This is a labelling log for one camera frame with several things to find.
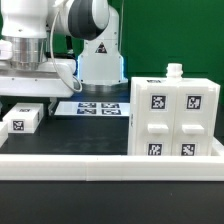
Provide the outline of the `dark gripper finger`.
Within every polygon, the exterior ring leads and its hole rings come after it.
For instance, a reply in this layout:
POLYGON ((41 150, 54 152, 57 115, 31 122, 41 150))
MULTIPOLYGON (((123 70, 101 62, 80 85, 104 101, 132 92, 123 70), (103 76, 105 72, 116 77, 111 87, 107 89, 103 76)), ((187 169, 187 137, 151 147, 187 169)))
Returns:
POLYGON ((51 97, 49 98, 50 102, 48 105, 48 114, 51 116, 54 113, 54 108, 57 104, 57 98, 51 97))

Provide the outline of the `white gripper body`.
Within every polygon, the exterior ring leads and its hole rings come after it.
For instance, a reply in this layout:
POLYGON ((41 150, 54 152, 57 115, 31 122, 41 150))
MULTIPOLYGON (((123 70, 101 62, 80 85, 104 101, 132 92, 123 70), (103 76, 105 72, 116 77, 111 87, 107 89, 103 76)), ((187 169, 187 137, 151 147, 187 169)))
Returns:
POLYGON ((70 97, 76 62, 52 60, 44 39, 0 40, 0 96, 70 97))

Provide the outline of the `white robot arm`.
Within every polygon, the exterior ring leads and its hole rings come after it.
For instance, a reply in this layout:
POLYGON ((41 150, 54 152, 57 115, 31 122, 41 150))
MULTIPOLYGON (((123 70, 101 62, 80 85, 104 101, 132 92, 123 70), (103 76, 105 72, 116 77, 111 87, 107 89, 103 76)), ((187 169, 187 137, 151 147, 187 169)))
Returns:
POLYGON ((0 0, 0 97, 70 97, 127 83, 107 0, 0 0))

